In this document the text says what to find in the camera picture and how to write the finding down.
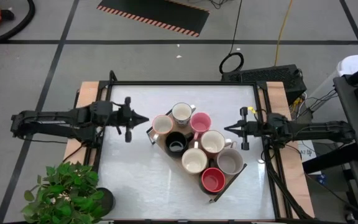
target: floor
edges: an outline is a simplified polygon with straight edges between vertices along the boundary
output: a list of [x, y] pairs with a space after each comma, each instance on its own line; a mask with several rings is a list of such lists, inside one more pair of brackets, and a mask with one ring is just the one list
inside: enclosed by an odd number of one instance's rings
[[[12, 114], [68, 110], [81, 82], [107, 79], [111, 69], [119, 80], [219, 80], [218, 66], [230, 50], [240, 3], [229, 1], [220, 10], [208, 1], [192, 3], [211, 11], [196, 38], [99, 11], [100, 0], [34, 2], [37, 12], [30, 25], [0, 44], [0, 223], [22, 221], [23, 191], [46, 165], [61, 161], [65, 148], [12, 138]], [[234, 46], [244, 54], [243, 69], [273, 65], [289, 2], [244, 0]], [[0, 7], [16, 15], [0, 25], [0, 34], [28, 9], [26, 0], [0, 0]], [[340, 60], [358, 54], [358, 0], [294, 0], [282, 39], [278, 65], [301, 68], [311, 93]], [[224, 70], [236, 63], [228, 61]], [[340, 175], [333, 171], [328, 179]], [[332, 182], [344, 197], [345, 185]], [[344, 221], [336, 199], [313, 184], [310, 191], [318, 218]]]

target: hazard striped mat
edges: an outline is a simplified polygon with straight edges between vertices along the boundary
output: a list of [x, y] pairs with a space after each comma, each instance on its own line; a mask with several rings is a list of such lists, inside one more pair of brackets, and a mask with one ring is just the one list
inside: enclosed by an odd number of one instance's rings
[[209, 16], [208, 10], [169, 0], [102, 0], [98, 9], [193, 37]]

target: red mug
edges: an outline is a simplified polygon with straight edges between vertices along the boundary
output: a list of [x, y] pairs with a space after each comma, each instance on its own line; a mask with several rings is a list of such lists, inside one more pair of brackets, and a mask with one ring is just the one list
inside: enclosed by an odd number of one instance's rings
[[210, 167], [201, 175], [201, 184], [207, 193], [217, 194], [223, 190], [226, 184], [226, 178], [221, 170]]
[[197, 140], [200, 134], [208, 131], [211, 127], [211, 118], [206, 113], [196, 113], [190, 119], [190, 126], [194, 130], [194, 139]]

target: metal stand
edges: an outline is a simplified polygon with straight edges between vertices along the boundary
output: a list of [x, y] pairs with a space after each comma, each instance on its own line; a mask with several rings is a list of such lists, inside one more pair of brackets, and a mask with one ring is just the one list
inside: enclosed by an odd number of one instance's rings
[[305, 173], [310, 174], [333, 166], [339, 166], [353, 160], [358, 160], [358, 147], [356, 143], [344, 146], [341, 149], [333, 150], [330, 153], [316, 157], [302, 164]]

